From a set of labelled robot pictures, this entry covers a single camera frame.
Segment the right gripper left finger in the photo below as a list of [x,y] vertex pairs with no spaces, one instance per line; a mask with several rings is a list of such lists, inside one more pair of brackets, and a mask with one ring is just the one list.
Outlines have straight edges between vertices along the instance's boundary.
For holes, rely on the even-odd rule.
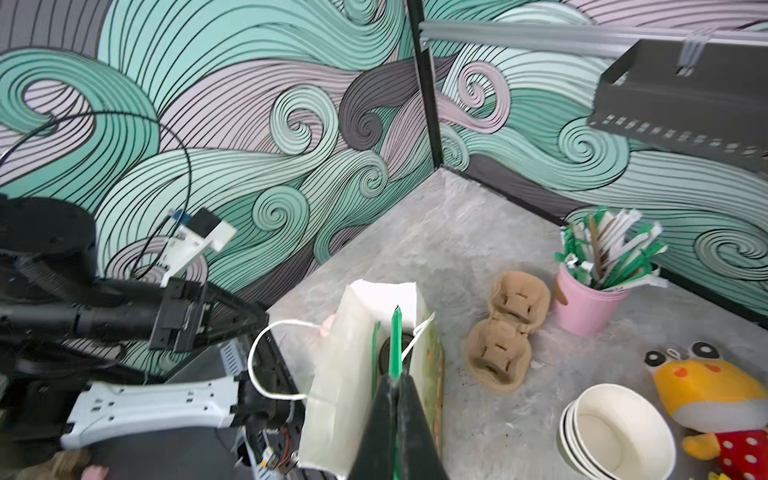
[[392,480],[397,438],[397,381],[382,377],[353,462],[350,480]]

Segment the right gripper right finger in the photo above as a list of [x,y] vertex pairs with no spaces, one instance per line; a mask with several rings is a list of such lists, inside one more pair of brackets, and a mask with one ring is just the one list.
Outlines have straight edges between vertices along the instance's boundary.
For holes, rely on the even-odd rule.
[[414,380],[403,374],[398,397],[398,465],[401,479],[448,480]]

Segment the green straw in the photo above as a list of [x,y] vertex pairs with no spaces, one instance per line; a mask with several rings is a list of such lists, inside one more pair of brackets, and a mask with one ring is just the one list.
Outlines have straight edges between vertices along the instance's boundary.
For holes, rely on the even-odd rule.
[[402,333],[403,314],[400,306],[397,306],[391,318],[390,358],[388,374],[392,381],[398,381],[403,373]]

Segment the white paper bag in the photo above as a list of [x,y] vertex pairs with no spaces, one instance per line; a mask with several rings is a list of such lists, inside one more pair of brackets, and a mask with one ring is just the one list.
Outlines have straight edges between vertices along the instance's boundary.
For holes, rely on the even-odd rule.
[[[441,460],[444,359],[435,314],[414,282],[356,280],[346,286],[332,322],[286,319],[277,323],[310,328],[319,342],[306,355],[312,372],[308,390],[279,393],[260,382],[254,369],[260,338],[254,340],[248,354],[248,376],[258,393],[305,408],[298,444],[299,467],[349,479],[380,379],[389,377],[391,318],[397,306],[403,314],[402,375],[410,375],[415,382]],[[398,453],[397,401],[393,479],[401,479]]]

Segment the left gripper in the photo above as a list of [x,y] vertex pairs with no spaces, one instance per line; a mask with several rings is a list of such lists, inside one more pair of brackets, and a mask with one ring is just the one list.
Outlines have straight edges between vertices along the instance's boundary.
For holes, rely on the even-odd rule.
[[261,304],[213,283],[174,278],[165,287],[125,281],[113,286],[122,294],[115,306],[3,301],[1,332],[51,340],[146,341],[151,350],[189,352],[199,333],[200,346],[207,347],[255,335],[269,323]]

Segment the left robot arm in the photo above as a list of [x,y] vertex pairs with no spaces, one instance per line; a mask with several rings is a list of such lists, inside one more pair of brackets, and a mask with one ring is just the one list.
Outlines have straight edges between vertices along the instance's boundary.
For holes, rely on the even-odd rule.
[[[250,466],[284,473],[296,462],[303,410],[268,398],[255,380],[295,385],[259,306],[182,272],[220,251],[233,226],[207,209],[174,212],[156,283],[100,278],[92,214],[50,198],[1,201],[3,373],[21,390],[10,426],[18,441],[55,440],[67,450],[184,427],[235,428]],[[223,377],[159,384],[124,374],[131,350],[187,354],[249,336],[253,354]]]

